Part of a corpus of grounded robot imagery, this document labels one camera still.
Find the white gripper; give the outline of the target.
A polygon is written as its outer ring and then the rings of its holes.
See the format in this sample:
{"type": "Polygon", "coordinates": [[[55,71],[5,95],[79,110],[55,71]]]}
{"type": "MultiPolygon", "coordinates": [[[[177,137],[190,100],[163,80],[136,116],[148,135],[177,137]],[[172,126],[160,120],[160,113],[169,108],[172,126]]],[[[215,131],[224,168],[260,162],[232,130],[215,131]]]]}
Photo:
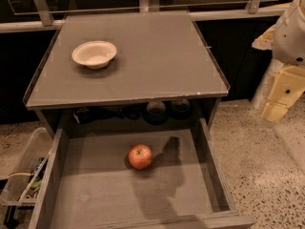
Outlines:
{"type": "Polygon", "coordinates": [[[305,0],[294,0],[275,26],[259,35],[252,47],[272,50],[273,57],[288,66],[274,76],[261,118],[278,122],[305,92],[305,0]]]}

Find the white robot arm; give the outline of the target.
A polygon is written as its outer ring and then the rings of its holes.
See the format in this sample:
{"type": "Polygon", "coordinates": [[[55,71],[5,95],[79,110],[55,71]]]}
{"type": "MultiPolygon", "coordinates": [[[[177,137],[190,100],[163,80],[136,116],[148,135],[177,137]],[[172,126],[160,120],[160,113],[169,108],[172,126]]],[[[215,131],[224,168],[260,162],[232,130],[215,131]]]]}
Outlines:
{"type": "Polygon", "coordinates": [[[273,57],[252,104],[261,119],[278,122],[305,92],[305,0],[294,0],[252,47],[273,57]]]}

